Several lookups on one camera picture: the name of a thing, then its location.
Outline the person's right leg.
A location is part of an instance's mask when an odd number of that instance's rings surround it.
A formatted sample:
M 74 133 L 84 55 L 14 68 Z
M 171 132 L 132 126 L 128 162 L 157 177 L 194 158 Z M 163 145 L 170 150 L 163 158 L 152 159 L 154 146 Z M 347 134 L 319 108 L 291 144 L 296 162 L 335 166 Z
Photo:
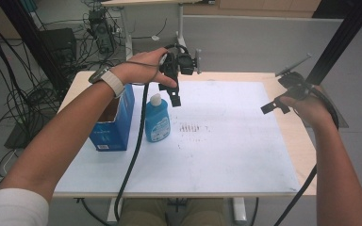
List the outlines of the person's right leg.
M 223 199 L 190 199 L 182 226 L 227 226 Z

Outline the white table mat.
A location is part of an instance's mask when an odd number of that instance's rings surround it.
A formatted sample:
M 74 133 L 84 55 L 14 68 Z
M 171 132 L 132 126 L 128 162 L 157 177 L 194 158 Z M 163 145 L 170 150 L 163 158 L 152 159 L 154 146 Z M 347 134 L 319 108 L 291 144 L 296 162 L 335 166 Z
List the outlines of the white table mat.
M 195 81 L 180 85 L 181 106 L 170 108 L 171 132 L 151 143 L 138 135 L 142 95 L 134 89 L 128 148 L 98 152 L 87 141 L 56 188 L 58 195 L 250 196 L 292 194 L 299 188 L 259 82 Z

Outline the black frame post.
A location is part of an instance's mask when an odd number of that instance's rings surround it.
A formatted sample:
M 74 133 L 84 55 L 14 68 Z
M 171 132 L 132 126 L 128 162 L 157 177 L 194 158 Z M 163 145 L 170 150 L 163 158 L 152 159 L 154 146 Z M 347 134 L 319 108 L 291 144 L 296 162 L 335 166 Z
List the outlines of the black frame post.
M 362 0 L 349 11 L 305 81 L 319 85 L 362 27 Z
M 58 93 L 65 93 L 70 87 L 69 82 L 62 75 L 58 63 L 42 40 L 39 29 L 25 10 L 21 0 L 0 0 L 0 8 L 25 42 L 54 89 Z

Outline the black computer tower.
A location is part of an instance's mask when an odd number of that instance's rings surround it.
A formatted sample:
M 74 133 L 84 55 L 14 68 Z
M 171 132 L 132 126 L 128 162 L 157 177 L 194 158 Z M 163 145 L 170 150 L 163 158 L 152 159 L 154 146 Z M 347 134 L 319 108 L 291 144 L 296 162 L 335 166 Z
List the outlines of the black computer tower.
M 114 52 L 112 34 L 107 23 L 106 11 L 103 8 L 89 11 L 90 31 L 96 39 L 98 50 L 101 54 Z

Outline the person's left hand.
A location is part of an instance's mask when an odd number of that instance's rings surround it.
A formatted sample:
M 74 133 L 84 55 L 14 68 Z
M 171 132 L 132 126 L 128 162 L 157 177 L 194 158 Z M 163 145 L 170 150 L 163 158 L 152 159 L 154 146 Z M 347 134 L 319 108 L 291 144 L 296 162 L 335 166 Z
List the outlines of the person's left hand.
M 110 70 L 120 78 L 124 85 L 156 82 L 170 88 L 176 88 L 177 83 L 159 71 L 159 60 L 167 53 L 168 50 L 165 48 L 138 53 Z

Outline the white background desk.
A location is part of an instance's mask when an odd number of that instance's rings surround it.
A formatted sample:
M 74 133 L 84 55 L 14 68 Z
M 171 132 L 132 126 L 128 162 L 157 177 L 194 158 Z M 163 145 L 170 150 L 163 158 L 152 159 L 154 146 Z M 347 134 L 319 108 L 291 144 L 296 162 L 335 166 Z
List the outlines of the white background desk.
M 164 5 L 172 4 L 177 5 L 176 16 L 178 18 L 177 28 L 175 30 L 175 36 L 178 44 L 185 45 L 184 39 L 184 5 L 194 4 L 200 0 L 106 0 L 102 1 L 101 5 L 106 8 L 117 8 L 121 14 L 121 20 L 123 23 L 124 44 L 125 44 L 125 58 L 129 59 L 133 56 L 133 41 L 131 34 L 128 31 L 126 6 L 144 6 L 144 5 Z

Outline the person's right hand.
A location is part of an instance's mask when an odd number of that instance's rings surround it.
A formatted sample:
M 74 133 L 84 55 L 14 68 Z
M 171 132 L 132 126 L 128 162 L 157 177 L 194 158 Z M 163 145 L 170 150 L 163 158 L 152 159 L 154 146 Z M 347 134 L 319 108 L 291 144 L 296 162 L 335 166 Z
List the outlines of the person's right hand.
M 325 104 L 313 94 L 303 100 L 282 96 L 280 101 L 295 109 L 303 121 L 308 123 L 314 130 L 336 128 Z

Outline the white table leg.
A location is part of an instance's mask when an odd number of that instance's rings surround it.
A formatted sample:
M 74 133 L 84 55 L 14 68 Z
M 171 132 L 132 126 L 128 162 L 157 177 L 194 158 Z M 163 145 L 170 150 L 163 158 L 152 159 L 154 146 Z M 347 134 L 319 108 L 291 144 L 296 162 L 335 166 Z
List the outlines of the white table leg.
M 123 200 L 116 202 L 115 198 L 110 199 L 108 211 L 107 211 L 107 222 L 117 223 L 122 212 Z
M 244 224 L 247 222 L 245 201 L 243 198 L 233 198 L 232 209 L 233 209 L 233 220 L 237 224 Z

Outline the blue cardboard box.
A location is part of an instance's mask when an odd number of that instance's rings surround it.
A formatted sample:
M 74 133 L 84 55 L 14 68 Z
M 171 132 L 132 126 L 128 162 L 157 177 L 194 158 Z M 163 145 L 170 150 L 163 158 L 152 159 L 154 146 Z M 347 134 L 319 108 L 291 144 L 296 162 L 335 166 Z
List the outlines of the blue cardboard box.
M 98 152 L 127 150 L 134 103 L 131 85 L 125 86 L 119 98 L 111 100 L 90 133 L 90 140 Z

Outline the black equipment box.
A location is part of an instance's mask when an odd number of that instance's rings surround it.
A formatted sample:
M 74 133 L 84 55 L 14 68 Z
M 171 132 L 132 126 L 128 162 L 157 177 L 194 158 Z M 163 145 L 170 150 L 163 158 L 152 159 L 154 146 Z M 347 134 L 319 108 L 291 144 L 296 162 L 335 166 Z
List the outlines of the black equipment box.
M 59 65 L 76 61 L 76 39 L 71 28 L 42 30 L 40 35 Z

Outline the dark floor mat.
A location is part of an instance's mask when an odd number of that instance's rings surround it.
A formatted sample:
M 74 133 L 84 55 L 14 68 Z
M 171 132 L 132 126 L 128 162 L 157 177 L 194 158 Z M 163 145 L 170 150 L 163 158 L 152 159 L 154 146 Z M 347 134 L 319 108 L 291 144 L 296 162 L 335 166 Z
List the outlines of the dark floor mat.
M 5 142 L 5 147 L 9 149 L 25 148 L 35 135 L 36 131 L 34 129 L 17 123 Z

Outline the blue bottle with white cap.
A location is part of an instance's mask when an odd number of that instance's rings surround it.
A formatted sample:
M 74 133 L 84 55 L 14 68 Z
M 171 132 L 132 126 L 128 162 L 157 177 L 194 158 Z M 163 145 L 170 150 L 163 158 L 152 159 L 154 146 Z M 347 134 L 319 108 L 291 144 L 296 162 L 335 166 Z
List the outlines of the blue bottle with white cap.
M 159 93 L 146 105 L 145 135 L 149 142 L 159 142 L 171 132 L 168 104 Z

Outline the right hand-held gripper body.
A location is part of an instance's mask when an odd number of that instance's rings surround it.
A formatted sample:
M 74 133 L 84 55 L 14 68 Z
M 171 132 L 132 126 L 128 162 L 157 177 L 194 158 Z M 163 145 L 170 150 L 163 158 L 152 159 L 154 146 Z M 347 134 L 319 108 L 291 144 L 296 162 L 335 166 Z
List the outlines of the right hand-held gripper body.
M 288 65 L 275 75 L 278 78 L 278 82 L 287 90 L 284 93 L 285 96 L 296 100 L 303 100 L 310 94 L 311 86 L 305 82 L 301 74 L 294 72 L 293 69 L 311 57 L 312 55 L 307 53 L 303 59 Z

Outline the person's leg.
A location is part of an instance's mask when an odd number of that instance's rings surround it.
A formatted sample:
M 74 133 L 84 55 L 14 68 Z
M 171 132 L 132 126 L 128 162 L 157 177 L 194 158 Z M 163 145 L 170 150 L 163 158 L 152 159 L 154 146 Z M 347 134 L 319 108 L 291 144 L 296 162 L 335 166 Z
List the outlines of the person's leg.
M 227 226 L 223 199 L 190 199 L 182 226 Z
M 163 199 L 126 199 L 119 226 L 167 226 Z

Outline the person's left leg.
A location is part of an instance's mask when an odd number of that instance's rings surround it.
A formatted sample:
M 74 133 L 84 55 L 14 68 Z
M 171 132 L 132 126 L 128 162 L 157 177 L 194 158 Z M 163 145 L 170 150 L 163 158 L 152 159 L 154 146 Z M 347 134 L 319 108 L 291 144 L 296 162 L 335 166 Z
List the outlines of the person's left leg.
M 126 199 L 119 226 L 167 226 L 163 199 Z

